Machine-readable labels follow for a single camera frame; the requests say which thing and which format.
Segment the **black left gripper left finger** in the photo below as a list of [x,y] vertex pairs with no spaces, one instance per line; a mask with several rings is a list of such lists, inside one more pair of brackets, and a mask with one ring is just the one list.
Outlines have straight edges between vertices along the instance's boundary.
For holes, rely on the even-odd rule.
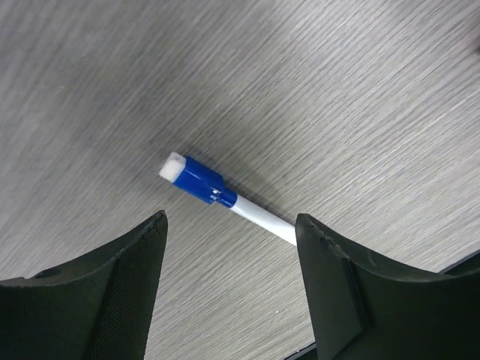
[[129,232],[34,277],[1,281],[2,359],[143,359],[168,222]]

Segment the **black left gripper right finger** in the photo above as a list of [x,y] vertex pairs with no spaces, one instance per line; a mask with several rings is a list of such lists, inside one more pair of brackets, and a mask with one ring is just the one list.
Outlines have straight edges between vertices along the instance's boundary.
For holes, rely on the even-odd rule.
[[477,359],[479,255],[440,273],[300,214],[298,259],[318,359]]

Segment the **blue whiteboard marker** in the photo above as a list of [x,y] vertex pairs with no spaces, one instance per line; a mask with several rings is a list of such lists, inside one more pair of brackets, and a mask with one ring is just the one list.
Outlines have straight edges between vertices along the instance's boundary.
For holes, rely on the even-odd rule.
[[219,203],[244,219],[296,246],[295,227],[277,215],[228,188],[223,176],[192,157],[169,154],[159,176],[199,200]]

